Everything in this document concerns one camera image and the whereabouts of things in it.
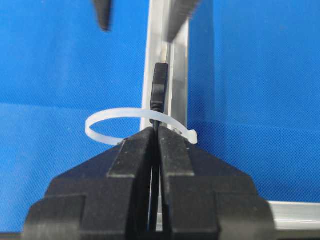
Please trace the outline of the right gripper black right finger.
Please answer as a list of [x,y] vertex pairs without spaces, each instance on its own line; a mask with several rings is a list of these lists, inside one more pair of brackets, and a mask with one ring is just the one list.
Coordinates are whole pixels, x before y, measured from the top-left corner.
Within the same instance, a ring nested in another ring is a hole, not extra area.
[[189,143],[158,131],[163,229],[170,240],[274,240],[268,202],[252,178]]

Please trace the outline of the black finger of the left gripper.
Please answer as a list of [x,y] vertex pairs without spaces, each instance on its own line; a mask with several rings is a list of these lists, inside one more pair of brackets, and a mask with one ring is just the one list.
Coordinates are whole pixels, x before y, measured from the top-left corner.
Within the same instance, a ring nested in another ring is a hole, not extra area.
[[173,42],[180,32],[180,29],[193,14],[199,0],[172,0],[169,5],[168,15],[165,22],[165,35],[166,42]]
[[97,22],[100,29],[108,32],[111,29],[112,0],[93,0]]

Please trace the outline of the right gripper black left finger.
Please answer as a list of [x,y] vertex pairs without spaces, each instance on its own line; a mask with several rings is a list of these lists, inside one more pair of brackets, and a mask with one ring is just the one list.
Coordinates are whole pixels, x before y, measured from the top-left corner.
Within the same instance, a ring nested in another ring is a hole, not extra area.
[[29,210],[26,240],[134,240],[148,229],[151,127],[55,177]]

